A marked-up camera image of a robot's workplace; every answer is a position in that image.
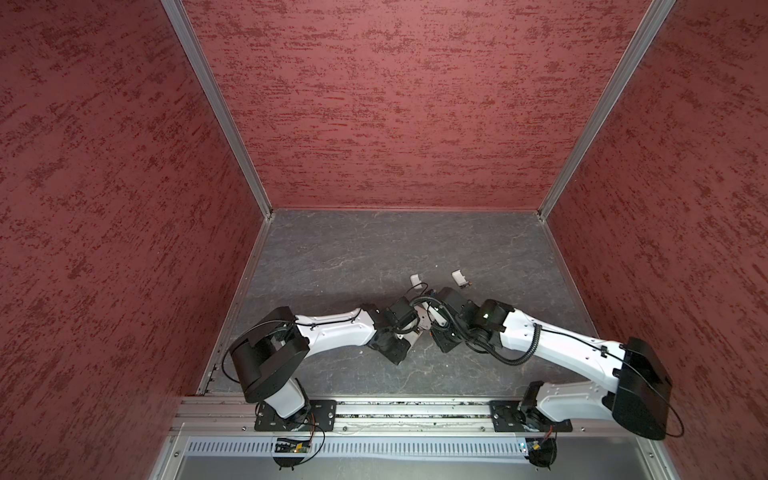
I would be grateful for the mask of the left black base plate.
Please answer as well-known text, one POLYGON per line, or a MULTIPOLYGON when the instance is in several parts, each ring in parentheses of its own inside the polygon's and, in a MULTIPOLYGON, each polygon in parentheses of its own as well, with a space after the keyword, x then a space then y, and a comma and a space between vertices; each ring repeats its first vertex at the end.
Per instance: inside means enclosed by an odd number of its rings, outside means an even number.
POLYGON ((318 432, 334 428, 338 402, 335 400, 310 400, 308 404, 288 419, 280 417, 267 403, 255 407, 254 430, 256 432, 318 432))

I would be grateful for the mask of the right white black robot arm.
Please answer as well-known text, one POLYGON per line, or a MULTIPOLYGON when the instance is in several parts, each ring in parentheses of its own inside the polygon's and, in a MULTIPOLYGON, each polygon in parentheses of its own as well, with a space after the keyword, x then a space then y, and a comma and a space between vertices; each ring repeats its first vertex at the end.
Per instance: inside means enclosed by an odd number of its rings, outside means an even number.
POLYGON ((448 353, 463 344, 511 367, 539 358, 580 376, 580 381, 531 382, 506 424, 530 432, 555 432, 573 420, 612 421, 649 440, 670 437, 671 379, 653 348, 579 334, 536 319, 501 301, 477 305, 445 288, 413 299, 431 322, 431 336, 448 353))

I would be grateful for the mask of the left aluminium corner post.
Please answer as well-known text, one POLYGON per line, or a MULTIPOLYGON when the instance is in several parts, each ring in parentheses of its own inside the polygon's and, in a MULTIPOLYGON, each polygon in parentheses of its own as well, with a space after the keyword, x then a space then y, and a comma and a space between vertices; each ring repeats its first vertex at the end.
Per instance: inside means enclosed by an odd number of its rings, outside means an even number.
POLYGON ((202 45, 194 32, 183 2, 179 0, 162 0, 161 4, 229 144, 230 150, 234 154, 249 189, 259 206, 262 216, 267 221, 271 221, 273 217, 272 204, 268 199, 266 190, 254 167, 245 142, 238 131, 227 102, 217 84, 202 45))

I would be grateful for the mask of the right aluminium corner post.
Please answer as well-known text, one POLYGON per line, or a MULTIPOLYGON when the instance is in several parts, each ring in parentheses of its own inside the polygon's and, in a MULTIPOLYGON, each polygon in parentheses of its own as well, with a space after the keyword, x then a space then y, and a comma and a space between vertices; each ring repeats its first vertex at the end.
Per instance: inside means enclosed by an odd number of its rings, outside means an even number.
POLYGON ((538 218, 541 223, 547 222, 569 181, 589 151, 675 4, 675 0, 653 0, 650 2, 582 133, 538 209, 538 218))

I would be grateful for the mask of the white battery cover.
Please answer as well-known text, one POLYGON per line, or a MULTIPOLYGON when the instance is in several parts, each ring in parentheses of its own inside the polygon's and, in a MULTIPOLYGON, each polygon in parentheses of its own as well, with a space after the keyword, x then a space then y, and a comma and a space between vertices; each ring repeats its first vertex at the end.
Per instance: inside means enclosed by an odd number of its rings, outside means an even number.
POLYGON ((465 288, 471 285, 471 282, 460 270, 453 271, 451 277, 460 288, 465 288))

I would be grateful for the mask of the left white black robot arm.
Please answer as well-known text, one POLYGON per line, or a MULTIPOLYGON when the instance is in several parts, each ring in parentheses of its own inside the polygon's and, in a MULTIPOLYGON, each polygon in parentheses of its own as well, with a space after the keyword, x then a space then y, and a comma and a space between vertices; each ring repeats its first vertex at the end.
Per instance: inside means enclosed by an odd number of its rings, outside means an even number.
POLYGON ((401 297, 389 307, 362 304, 351 311, 324 316, 278 307, 228 347, 224 376, 240 386, 256 412, 271 412, 287 430, 309 428, 314 407, 295 377, 310 357, 346 347, 367 347, 394 365, 403 362, 418 338, 420 316, 401 297))

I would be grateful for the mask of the aluminium corner post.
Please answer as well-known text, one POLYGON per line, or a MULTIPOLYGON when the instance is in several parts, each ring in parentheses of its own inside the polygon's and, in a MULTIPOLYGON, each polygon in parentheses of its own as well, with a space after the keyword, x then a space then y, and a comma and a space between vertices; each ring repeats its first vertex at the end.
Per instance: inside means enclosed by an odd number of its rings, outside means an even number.
POLYGON ((547 222, 569 181, 589 151, 675 4, 675 0, 653 0, 650 2, 582 133, 538 209, 538 218, 541 223, 547 222))
POLYGON ((266 190, 254 167, 245 142, 238 131, 227 102, 217 84, 202 45, 194 32, 183 2, 179 0, 162 0, 161 4, 229 144, 230 150, 234 154, 249 189, 259 206, 262 216, 267 221, 271 221, 273 217, 272 204, 268 199, 266 190))

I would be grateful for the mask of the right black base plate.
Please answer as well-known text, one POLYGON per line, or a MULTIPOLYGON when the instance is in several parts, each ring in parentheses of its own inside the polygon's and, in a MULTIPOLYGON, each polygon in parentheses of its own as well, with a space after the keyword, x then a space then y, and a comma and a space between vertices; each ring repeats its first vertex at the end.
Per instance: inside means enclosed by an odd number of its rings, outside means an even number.
POLYGON ((570 420, 555 422, 535 407, 520 407, 520 401, 492 400, 489 409, 495 432, 545 434, 573 431, 570 420))

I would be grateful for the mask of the white AC remote control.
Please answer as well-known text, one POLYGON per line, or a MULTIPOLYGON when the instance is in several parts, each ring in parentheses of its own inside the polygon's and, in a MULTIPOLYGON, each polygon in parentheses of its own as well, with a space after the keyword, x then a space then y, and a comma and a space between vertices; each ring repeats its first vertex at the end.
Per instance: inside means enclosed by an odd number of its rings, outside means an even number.
POLYGON ((416 306, 415 309, 419 316, 418 327, 420 330, 430 330, 435 326, 444 328, 448 323, 448 321, 434 307, 416 306))

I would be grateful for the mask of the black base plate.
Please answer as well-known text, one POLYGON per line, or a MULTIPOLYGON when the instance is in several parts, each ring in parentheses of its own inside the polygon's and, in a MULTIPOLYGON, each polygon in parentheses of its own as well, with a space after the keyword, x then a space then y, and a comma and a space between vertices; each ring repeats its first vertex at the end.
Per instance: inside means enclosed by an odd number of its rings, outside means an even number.
POLYGON ((318 432, 334 428, 338 402, 335 400, 310 400, 308 404, 288 419, 280 417, 267 403, 255 407, 254 430, 256 432, 318 432))
POLYGON ((570 420, 555 422, 535 407, 520 407, 520 401, 492 400, 489 409, 495 432, 545 434, 573 431, 570 420))

